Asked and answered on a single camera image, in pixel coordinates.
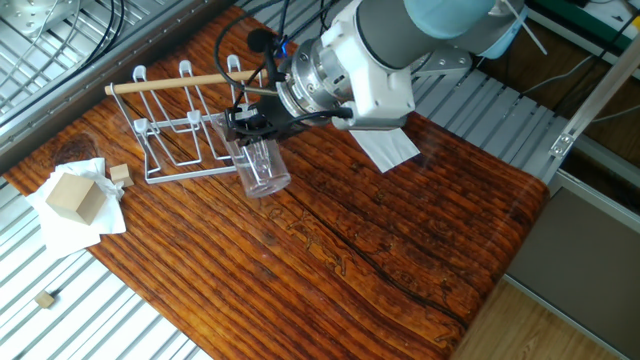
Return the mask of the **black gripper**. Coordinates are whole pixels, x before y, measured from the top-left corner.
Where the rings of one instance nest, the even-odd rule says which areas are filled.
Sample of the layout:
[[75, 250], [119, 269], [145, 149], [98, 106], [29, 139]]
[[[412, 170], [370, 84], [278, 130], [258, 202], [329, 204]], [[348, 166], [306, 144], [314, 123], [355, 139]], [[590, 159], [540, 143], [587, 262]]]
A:
[[293, 116], [277, 97], [263, 96], [256, 103], [241, 103], [225, 109], [225, 122], [231, 126], [231, 143], [238, 147], [262, 140], [283, 141], [301, 133], [301, 125], [289, 124]]

